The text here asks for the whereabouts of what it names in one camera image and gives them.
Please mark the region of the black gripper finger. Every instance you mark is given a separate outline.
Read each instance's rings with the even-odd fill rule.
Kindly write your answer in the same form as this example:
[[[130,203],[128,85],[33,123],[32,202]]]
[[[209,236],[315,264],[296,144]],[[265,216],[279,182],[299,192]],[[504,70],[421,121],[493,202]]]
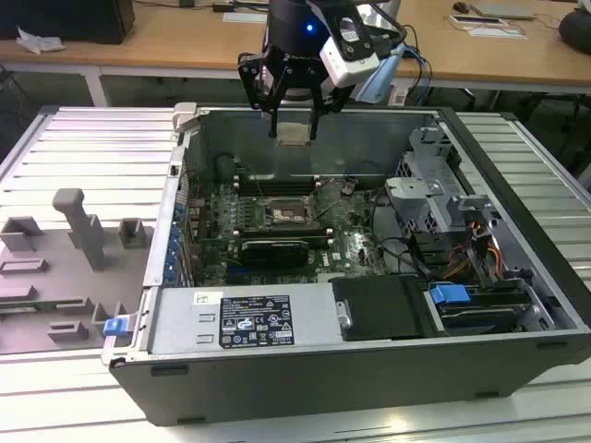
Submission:
[[[250,106],[271,116],[270,138],[277,137],[278,110],[288,89],[295,83],[295,69],[283,51],[265,51],[262,54],[242,53],[238,56],[238,74]],[[263,70],[272,77],[271,87],[264,89]]]
[[[315,140],[318,134],[320,118],[329,113],[338,113],[346,104],[346,89],[334,88],[325,99],[321,91],[321,83],[325,79],[315,68],[308,69],[308,85],[312,98],[309,138]]]

